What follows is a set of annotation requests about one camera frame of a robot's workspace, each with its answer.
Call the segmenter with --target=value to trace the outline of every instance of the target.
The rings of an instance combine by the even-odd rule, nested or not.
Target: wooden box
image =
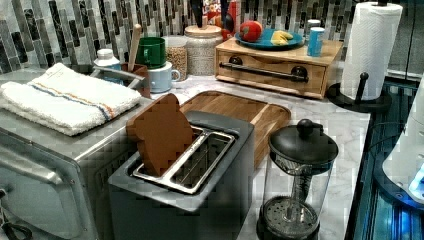
[[[244,47],[231,38],[215,48],[218,80],[311,98],[324,98],[334,80],[342,42],[324,41],[321,57],[309,57],[307,46],[286,51]]]

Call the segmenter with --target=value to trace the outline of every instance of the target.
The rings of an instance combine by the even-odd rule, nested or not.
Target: canister lid
[[[207,25],[204,29],[197,26],[188,26],[185,28],[185,35],[194,37],[215,37],[221,35],[221,28],[217,26]]]

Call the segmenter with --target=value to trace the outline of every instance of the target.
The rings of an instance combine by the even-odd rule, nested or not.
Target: toaster oven handle
[[[0,167],[9,169],[18,174],[37,179],[41,182],[60,185],[62,178],[50,169],[39,165],[25,157],[12,153],[10,150],[0,145]]]

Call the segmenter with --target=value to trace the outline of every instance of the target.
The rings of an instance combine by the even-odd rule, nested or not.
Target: folded towel
[[[27,84],[1,85],[0,95],[3,108],[69,136],[110,121],[141,100],[137,91],[61,63]]]

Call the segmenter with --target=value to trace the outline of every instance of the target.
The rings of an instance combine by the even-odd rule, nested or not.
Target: stainless steel surface
[[[43,73],[0,75],[0,85],[25,84]],[[113,239],[106,181],[137,150],[127,137],[127,120],[152,102],[142,98],[112,121],[73,137],[0,108],[0,188],[8,193],[2,206],[10,219],[25,221],[37,239]]]
[[[144,164],[133,176],[152,181],[178,191],[195,194],[234,142],[234,136],[192,127],[198,136],[192,145],[161,176],[143,173]]]
[[[99,66],[94,66],[93,69],[94,69],[94,72],[91,73],[90,75],[91,77],[101,78],[101,79],[103,79],[103,77],[120,79],[128,83],[126,84],[128,85],[128,88],[131,88],[134,90],[138,90],[143,87],[149,87],[148,79],[142,76],[130,73],[130,72],[125,72],[125,71],[120,71],[120,70],[105,68],[105,67],[99,67]]]

